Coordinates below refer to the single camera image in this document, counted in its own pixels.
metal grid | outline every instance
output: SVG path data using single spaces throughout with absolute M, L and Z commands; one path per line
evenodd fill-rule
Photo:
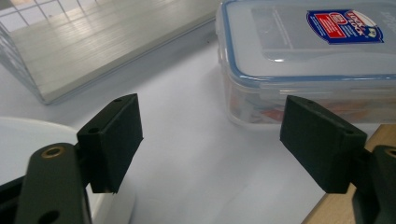
M 97 0 L 5 0 L 0 10 L 0 23 L 8 31 L 12 32 L 36 22 L 47 20 L 53 16 L 64 14 L 72 9 Z

transparent food container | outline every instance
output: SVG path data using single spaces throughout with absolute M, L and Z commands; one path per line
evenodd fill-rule
M 289 94 L 350 122 L 396 121 L 394 2 L 226 0 L 216 25 L 233 121 L 278 123 Z

white table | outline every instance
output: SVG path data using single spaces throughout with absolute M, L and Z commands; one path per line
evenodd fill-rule
M 278 125 L 247 130 L 226 118 L 217 50 L 211 22 L 53 105 L 1 68 L 0 116 L 78 130 L 111 100 L 137 92 L 145 139 L 112 223 L 129 216 L 132 191 L 131 223 L 300 223 L 323 191 L 278 141 Z

container lid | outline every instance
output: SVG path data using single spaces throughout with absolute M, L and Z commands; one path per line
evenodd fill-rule
M 225 1 L 227 57 L 245 86 L 395 79 L 396 5 L 389 1 Z

sticker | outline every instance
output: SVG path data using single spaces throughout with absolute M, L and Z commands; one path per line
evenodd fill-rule
M 306 19 L 315 33 L 329 44 L 384 43 L 379 27 L 352 9 L 308 11 Z

